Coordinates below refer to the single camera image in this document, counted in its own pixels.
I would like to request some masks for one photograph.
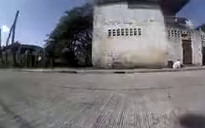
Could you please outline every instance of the sidewalk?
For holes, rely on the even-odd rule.
[[[73,73],[73,74],[132,74],[132,73],[155,73],[155,72],[182,72],[205,70],[205,66],[184,67],[181,69],[93,69],[93,68],[54,68],[54,69],[14,69],[21,72],[36,73]]]

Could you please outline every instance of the building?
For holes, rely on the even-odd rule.
[[[102,68],[202,65],[201,34],[176,14],[189,0],[97,0],[92,63]]]

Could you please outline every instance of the pavement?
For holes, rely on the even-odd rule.
[[[205,70],[0,70],[0,128],[205,128]]]
[[[54,68],[54,69],[15,69],[21,72],[41,73],[74,73],[74,74],[131,74],[131,73],[154,73],[154,72],[182,72],[205,70],[205,66],[191,66],[181,69],[93,69],[93,68]]]

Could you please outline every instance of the weathered wall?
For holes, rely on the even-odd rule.
[[[109,29],[141,28],[137,36],[108,36]],[[151,67],[166,64],[166,30],[159,7],[126,3],[95,6],[92,61],[97,67]]]
[[[203,65],[203,52],[202,52],[202,38],[199,31],[192,31],[192,63],[194,65]]]
[[[182,33],[190,33],[192,47],[192,64],[202,65],[202,40],[201,33],[196,30],[183,30],[179,28],[167,28],[168,33],[168,60],[183,62]]]

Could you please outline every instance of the blue sky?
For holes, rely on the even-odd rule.
[[[16,40],[43,46],[46,34],[55,27],[65,10],[87,0],[0,0],[0,27],[10,27],[16,10],[20,10]],[[190,19],[195,26],[205,23],[205,0],[191,0],[178,14]]]

